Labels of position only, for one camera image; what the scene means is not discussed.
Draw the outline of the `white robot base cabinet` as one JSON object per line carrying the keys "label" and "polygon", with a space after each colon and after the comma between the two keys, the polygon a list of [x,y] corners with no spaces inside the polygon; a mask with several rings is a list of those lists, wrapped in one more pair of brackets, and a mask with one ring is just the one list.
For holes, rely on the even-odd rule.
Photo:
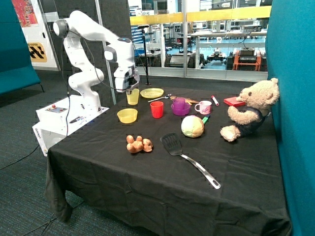
{"label": "white robot base cabinet", "polygon": [[[74,133],[90,121],[108,110],[98,106],[94,110],[84,104],[83,97],[71,95],[36,110],[39,122],[32,129],[44,156],[49,148]],[[76,117],[84,117],[75,123],[69,123]]]}

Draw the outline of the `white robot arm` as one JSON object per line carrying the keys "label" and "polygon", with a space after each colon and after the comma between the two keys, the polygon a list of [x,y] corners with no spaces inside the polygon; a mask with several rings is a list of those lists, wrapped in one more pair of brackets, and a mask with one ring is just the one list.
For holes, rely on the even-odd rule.
{"label": "white robot arm", "polygon": [[130,93],[138,87],[140,77],[130,39],[118,37],[78,10],[73,11],[68,18],[56,20],[53,29],[57,36],[64,39],[63,45],[70,63],[80,69],[79,73],[69,77],[69,85],[81,94],[86,110],[98,112],[101,109],[99,95],[91,87],[102,82],[104,74],[87,58],[81,39],[105,41],[109,44],[104,56],[108,62],[118,64],[114,72],[115,89],[118,92]]}

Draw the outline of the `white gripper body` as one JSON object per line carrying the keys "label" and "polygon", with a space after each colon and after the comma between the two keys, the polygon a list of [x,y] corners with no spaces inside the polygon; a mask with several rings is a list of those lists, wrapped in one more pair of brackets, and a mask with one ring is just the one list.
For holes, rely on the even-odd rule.
{"label": "white gripper body", "polygon": [[114,72],[117,92],[130,92],[138,87],[140,76],[136,67],[119,67]]}

